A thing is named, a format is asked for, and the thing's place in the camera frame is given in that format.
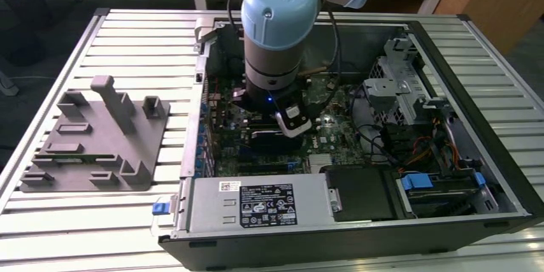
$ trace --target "white sticker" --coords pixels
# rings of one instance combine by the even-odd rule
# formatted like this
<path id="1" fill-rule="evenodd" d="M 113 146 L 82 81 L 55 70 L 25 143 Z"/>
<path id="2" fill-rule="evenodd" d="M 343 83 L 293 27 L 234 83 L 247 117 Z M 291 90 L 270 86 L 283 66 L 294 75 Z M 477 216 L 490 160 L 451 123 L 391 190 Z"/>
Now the white sticker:
<path id="1" fill-rule="evenodd" d="M 218 191 L 239 191 L 239 186 L 239 181 L 219 182 Z"/>

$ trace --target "blue latch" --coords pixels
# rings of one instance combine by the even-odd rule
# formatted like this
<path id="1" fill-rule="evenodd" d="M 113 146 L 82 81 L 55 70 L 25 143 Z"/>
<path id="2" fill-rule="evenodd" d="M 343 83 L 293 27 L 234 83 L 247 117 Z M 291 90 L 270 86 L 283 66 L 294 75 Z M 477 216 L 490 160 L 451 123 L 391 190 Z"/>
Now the blue latch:
<path id="1" fill-rule="evenodd" d="M 479 172 L 474 173 L 474 179 L 475 179 L 477 186 L 483 187 L 485 186 L 485 177 Z"/>
<path id="2" fill-rule="evenodd" d="M 431 188 L 431 181 L 425 173 L 405 175 L 399 182 L 402 183 L 403 190 Z"/>
<path id="3" fill-rule="evenodd" d="M 167 215 L 170 213 L 169 203 L 153 203 L 153 216 Z"/>

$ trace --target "slotted metal worktable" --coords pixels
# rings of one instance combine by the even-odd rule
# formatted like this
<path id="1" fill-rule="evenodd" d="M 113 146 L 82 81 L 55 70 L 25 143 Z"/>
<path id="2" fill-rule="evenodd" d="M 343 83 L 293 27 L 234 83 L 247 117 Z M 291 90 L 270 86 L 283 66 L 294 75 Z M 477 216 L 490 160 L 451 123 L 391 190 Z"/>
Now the slotted metal worktable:
<path id="1" fill-rule="evenodd" d="M 93 16 L 67 63 L 0 176 L 0 269 L 9 271 L 183 271 L 155 236 L 169 232 L 171 217 L 153 218 L 150 204 L 178 189 L 193 75 L 197 19 L 225 18 L 222 11 L 111 10 Z M 337 13 L 341 19 L 418 20 L 453 72 L 544 196 L 544 104 L 470 22 L 455 16 Z M 65 90 L 87 90 L 94 75 L 111 75 L 114 86 L 138 100 L 158 96 L 171 103 L 154 172 L 145 192 L 25 194 L 18 178 L 59 114 Z M 441 93 L 435 80 L 430 83 Z M 358 261 L 299 264 L 258 271 L 541 271 L 544 228 L 481 240 L 455 252 Z"/>

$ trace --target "light blue robot joint cap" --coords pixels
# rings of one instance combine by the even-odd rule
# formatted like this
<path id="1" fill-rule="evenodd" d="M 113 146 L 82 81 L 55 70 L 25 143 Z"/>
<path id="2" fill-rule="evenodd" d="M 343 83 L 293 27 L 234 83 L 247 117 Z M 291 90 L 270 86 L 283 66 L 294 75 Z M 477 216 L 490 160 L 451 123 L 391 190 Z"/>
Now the light blue robot joint cap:
<path id="1" fill-rule="evenodd" d="M 271 51 L 295 46 L 307 36 L 319 0 L 243 0 L 241 21 L 251 42 Z"/>

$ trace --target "motherboard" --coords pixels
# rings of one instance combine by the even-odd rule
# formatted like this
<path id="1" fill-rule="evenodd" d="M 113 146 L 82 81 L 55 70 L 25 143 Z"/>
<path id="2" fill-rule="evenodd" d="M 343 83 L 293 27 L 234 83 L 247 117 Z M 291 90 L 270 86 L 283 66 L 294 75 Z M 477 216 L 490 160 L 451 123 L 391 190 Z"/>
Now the motherboard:
<path id="1" fill-rule="evenodd" d="M 334 88 L 329 75 L 313 75 L 303 81 L 305 104 L 323 101 Z M 351 85 L 339 85 L 311 130 L 293 139 L 285 139 L 270 115 L 250 113 L 231 103 L 235 86 L 234 80 L 209 82 L 214 176 L 310 173 L 319 162 L 342 165 L 367 161 L 369 152 L 362 152 L 347 113 Z"/>

